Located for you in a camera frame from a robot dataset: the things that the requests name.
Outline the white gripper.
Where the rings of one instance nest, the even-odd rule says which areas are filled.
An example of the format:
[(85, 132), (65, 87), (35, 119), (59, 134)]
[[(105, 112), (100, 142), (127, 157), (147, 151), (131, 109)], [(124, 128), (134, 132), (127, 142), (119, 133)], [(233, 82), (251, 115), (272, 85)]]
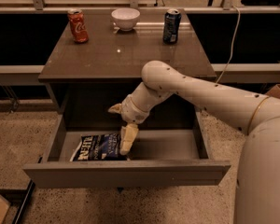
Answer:
[(122, 126), (120, 130), (120, 148), (121, 155), (127, 155), (133, 145), (138, 134), (138, 125), (145, 121), (149, 113), (142, 111), (134, 103), (132, 96), (129, 94), (121, 104), (115, 104), (108, 108), (108, 112), (112, 114), (120, 114), (124, 121), (128, 124)]

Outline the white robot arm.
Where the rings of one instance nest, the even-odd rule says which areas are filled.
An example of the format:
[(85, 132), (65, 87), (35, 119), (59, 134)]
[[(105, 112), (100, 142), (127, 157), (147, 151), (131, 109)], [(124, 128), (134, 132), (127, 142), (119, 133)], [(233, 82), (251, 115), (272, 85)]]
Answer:
[(142, 82), (108, 111), (118, 113), (120, 151), (127, 154), (150, 110), (176, 94), (246, 135), (240, 156), (233, 224), (280, 224), (280, 99), (188, 77), (150, 61)]

